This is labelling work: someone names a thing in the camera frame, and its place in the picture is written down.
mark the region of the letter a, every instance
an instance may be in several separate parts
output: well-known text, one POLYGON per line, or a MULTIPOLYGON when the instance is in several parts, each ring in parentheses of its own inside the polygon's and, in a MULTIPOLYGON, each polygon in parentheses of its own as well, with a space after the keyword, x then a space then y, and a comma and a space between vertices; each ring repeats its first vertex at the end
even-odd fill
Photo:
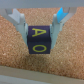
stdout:
POLYGON ((35 36, 38 36, 38 35, 46 33, 46 30, 42 30, 42 29, 35 29, 35 28, 33 28, 32 30, 35 30, 35 34, 32 35, 32 37, 35 37, 35 36))

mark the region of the letter block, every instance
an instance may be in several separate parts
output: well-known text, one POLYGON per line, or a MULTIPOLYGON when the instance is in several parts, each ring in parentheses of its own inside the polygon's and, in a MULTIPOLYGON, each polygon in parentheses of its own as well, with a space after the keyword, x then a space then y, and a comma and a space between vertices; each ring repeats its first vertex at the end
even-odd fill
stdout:
POLYGON ((50 26, 29 26, 27 44, 29 54, 50 54, 50 26))

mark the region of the cork surface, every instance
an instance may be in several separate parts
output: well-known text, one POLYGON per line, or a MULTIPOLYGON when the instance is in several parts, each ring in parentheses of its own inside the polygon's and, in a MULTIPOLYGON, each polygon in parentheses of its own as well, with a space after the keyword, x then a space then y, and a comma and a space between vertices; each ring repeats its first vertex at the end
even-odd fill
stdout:
MULTIPOLYGON (((28 25, 50 25, 58 10, 18 9, 28 25)), ((0 16, 0 65, 84 79, 84 8, 65 23, 51 54, 30 55, 21 34, 0 16)))

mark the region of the yellow letter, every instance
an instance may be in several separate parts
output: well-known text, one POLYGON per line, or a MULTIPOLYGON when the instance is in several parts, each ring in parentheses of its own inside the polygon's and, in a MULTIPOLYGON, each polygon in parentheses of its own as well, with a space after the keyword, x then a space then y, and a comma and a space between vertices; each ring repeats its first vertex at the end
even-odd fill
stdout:
POLYGON ((32 30, 35 30, 35 35, 32 35, 32 37, 35 37, 35 36, 38 36, 38 35, 46 33, 46 30, 42 30, 42 29, 33 28, 32 30))
POLYGON ((35 51, 35 52, 44 52, 44 51, 46 51, 47 50, 47 48, 46 48, 46 46, 44 46, 44 45, 35 45, 34 47, 33 47, 33 50, 35 51), (36 47, 44 47, 44 50, 36 50, 35 48, 36 47))

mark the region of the speckled tabletop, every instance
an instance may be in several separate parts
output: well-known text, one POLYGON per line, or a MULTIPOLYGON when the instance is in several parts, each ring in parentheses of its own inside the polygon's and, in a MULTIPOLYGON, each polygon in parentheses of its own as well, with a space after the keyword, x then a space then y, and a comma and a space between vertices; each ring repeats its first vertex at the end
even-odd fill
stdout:
MULTIPOLYGON (((18 9, 28 25, 50 25, 59 8, 18 9)), ((84 7, 64 25, 51 54, 29 54, 13 24, 0 16, 0 65, 84 79, 84 7)))

